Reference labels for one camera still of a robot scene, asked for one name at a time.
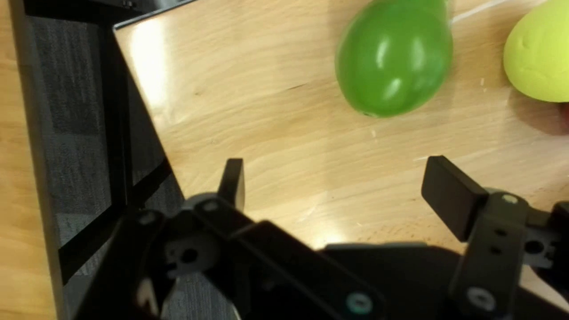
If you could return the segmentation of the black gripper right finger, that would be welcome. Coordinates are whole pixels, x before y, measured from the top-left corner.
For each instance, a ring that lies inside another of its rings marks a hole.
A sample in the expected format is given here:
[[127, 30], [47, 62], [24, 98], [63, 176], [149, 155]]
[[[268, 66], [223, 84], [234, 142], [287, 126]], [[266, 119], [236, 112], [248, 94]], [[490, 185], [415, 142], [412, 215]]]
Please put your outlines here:
[[526, 199], [479, 187], [446, 157], [430, 157], [421, 196], [465, 244], [449, 283], [458, 320], [569, 320], [569, 313], [522, 290], [527, 265], [561, 297], [569, 288], [569, 206], [549, 212]]

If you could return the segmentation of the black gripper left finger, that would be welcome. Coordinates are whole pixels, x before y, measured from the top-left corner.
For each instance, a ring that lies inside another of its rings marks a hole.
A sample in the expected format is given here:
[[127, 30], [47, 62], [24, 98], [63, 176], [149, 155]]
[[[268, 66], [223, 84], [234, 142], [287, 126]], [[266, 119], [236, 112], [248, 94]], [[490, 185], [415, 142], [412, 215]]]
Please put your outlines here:
[[[229, 158], [213, 194], [239, 208], [243, 185], [243, 160]], [[156, 210], [122, 217], [76, 320], [159, 320], [175, 281], [220, 260], [218, 242], [191, 217], [207, 196], [186, 199], [174, 217]]]

